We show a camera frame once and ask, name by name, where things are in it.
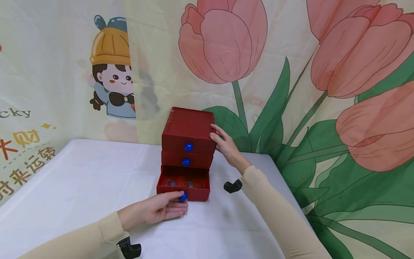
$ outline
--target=hand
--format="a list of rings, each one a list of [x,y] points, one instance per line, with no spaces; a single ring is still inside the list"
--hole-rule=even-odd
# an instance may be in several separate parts
[[[179,202],[183,191],[157,194],[146,200],[131,204],[118,211],[122,228],[130,231],[140,224],[154,224],[163,220],[181,217],[188,210],[187,202]]]
[[[223,129],[214,124],[211,127],[216,130],[216,133],[210,133],[211,139],[217,143],[216,149],[243,175],[251,163],[240,153],[233,139]]]
[[[94,77],[91,75],[91,76],[88,76],[88,77],[86,78],[86,82],[87,82],[90,86],[94,87],[94,84],[95,84],[95,79],[94,79]]]

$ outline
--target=white tablecloth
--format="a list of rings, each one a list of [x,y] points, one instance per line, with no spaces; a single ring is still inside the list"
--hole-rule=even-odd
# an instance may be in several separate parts
[[[245,154],[301,213],[268,155]],[[0,258],[17,258],[68,231],[156,194],[161,146],[72,140],[0,207]],[[226,181],[240,177],[216,152],[207,202],[189,202],[182,218],[131,232],[141,258],[284,258],[255,206]]]

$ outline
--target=cartoon hat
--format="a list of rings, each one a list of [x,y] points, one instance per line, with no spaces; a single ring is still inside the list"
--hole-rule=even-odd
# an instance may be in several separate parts
[[[95,24],[101,31],[95,37],[92,46],[90,58],[92,65],[114,64],[131,66],[125,19],[122,20],[120,17],[113,18],[107,26],[104,19],[97,15],[95,16]]]

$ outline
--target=red drawer cabinet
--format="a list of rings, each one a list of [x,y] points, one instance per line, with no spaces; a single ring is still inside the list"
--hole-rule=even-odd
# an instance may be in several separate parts
[[[185,191],[188,201],[207,201],[209,168],[216,143],[210,138],[214,115],[173,107],[162,134],[157,193]]]
[[[212,112],[173,107],[162,133],[162,150],[186,152],[189,143],[193,146],[191,153],[212,156],[216,149],[210,139],[210,133],[216,132],[210,127],[212,123]]]
[[[189,161],[187,167],[209,169],[213,161],[213,156],[169,151],[162,151],[161,153],[161,164],[163,165],[184,166],[184,160]]]

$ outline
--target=right hand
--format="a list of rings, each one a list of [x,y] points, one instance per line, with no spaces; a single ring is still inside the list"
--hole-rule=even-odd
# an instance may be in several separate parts
[[[216,149],[243,175],[251,166],[250,162],[240,153],[233,139],[222,128],[215,124],[211,124],[211,127],[216,130],[216,133],[210,133],[210,138],[217,143]]]

